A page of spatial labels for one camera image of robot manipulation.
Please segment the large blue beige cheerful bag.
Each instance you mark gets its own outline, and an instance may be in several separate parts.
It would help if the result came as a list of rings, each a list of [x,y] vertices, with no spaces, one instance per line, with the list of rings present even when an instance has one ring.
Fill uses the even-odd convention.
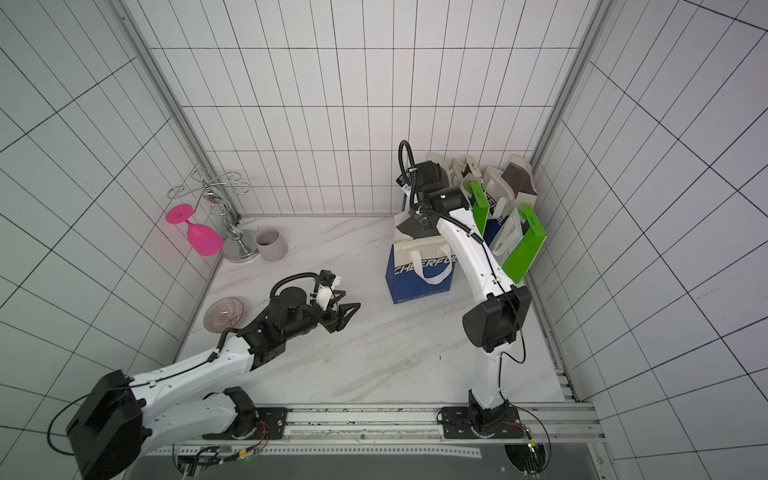
[[[399,160],[401,174],[398,184],[406,193],[407,206],[410,210],[410,195],[419,191],[436,194],[436,211],[448,213],[465,207],[465,198],[458,187],[451,184],[445,162],[430,153],[427,160],[414,163],[411,158],[407,162]]]

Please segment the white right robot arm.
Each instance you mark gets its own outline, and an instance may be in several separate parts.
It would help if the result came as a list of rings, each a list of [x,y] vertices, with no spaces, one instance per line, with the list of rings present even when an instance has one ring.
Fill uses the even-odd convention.
[[[476,349],[475,371],[466,406],[438,413],[444,435],[530,440],[523,410],[511,402],[510,381],[540,358],[525,338],[532,295],[485,242],[476,211],[486,196],[480,188],[468,195],[435,161],[416,162],[406,140],[398,145],[398,164],[404,208],[394,217],[386,270],[393,301],[449,290],[455,269],[463,271],[471,291],[472,305],[461,324]]]

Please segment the blue beige takeout bag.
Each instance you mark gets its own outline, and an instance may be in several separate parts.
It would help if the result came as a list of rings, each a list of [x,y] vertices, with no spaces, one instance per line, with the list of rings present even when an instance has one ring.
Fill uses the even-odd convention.
[[[538,193],[533,184],[529,160],[513,154],[504,170],[487,166],[483,172],[483,190],[489,203],[489,216],[484,234],[490,244],[516,207],[534,207]]]

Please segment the green white bag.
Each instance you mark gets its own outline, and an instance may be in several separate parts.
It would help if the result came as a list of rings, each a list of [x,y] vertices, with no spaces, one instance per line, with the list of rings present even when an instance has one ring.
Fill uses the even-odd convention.
[[[504,273],[519,284],[536,259],[547,232],[530,205],[515,207],[490,248]]]
[[[464,180],[462,182],[462,187],[469,195],[471,211],[475,224],[480,232],[480,235],[483,236],[485,234],[490,213],[490,205],[483,190],[482,184],[477,180]]]

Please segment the navy beige small bag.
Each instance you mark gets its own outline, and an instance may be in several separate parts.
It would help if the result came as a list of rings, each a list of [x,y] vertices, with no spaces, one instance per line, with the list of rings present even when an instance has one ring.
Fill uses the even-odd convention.
[[[469,155],[455,158],[452,161],[449,173],[452,185],[456,187],[461,186],[467,191],[471,190],[473,182],[479,185],[483,183],[483,176],[478,168],[476,159]]]

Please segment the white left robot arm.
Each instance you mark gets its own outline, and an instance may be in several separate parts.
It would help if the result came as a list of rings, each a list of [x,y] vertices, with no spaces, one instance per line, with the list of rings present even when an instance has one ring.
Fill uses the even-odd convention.
[[[135,376],[102,376],[74,400],[78,410],[66,427],[81,477],[112,479],[144,454],[202,435],[248,438],[260,418],[241,377],[318,326],[343,330],[361,305],[344,302],[340,282],[329,270],[291,275],[272,287],[250,323],[222,331],[213,348]]]

